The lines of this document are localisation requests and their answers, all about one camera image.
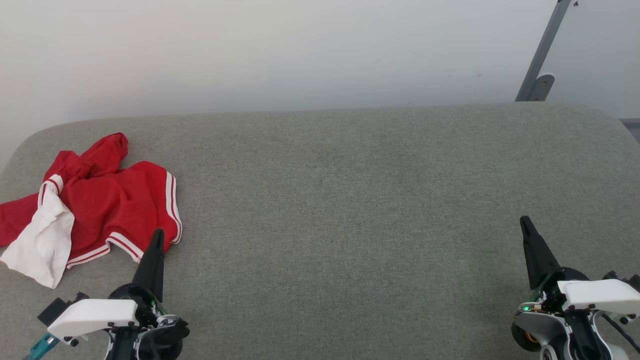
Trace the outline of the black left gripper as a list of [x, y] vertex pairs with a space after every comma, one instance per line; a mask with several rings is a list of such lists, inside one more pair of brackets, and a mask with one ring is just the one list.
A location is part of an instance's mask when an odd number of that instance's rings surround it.
[[156, 228], [150, 244], [144, 251], [135, 271], [132, 284], [121, 285], [110, 295], [110, 300], [133, 300], [137, 304], [135, 319], [140, 327], [158, 327], [170, 324], [162, 307], [164, 283], [165, 233]]

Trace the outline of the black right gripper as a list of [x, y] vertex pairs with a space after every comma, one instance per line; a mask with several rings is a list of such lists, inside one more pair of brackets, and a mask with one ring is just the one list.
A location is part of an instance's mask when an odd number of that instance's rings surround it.
[[541, 305], [548, 313], [562, 313], [567, 297], [560, 291], [560, 281], [589, 281], [589, 278], [574, 268], [560, 268], [546, 240], [537, 231], [530, 217], [520, 217], [522, 246], [525, 255], [526, 273], [532, 294], [529, 301]]

